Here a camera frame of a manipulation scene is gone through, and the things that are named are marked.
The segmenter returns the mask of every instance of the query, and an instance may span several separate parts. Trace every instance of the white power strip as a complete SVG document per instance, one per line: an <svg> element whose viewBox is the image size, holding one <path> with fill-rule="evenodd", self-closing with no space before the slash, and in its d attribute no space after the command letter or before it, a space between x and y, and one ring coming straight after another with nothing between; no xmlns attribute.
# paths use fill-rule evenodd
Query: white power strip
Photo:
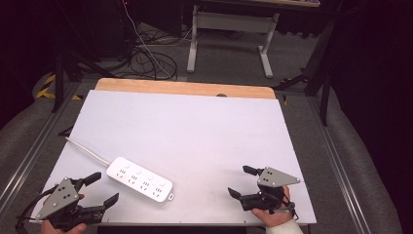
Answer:
<svg viewBox="0 0 413 234"><path fill-rule="evenodd" d="M172 182L160 175L140 167L125 158L116 158L106 170L108 176L133 190L157 201L172 200Z"/></svg>

